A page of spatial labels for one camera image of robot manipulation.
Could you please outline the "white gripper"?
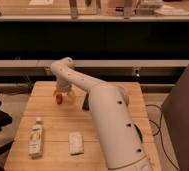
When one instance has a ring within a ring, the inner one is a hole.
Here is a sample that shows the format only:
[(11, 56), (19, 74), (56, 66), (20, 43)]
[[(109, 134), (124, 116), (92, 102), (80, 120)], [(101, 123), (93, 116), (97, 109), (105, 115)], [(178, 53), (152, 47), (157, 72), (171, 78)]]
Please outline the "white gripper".
[(72, 85), (63, 79), (58, 79), (56, 83), (56, 89), (53, 91), (53, 96), (56, 96), (59, 92), (66, 93), (66, 102), (73, 104), (76, 99), (75, 92), (71, 90)]

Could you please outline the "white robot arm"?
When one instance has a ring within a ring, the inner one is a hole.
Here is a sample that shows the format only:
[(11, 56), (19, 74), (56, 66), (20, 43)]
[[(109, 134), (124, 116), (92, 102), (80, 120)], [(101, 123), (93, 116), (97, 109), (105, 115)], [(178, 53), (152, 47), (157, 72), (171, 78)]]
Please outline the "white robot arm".
[(72, 85), (88, 93), (88, 106), (108, 171), (153, 171), (140, 134), (132, 121), (125, 89), (74, 70), (70, 57), (50, 65), (56, 90), (68, 92)]

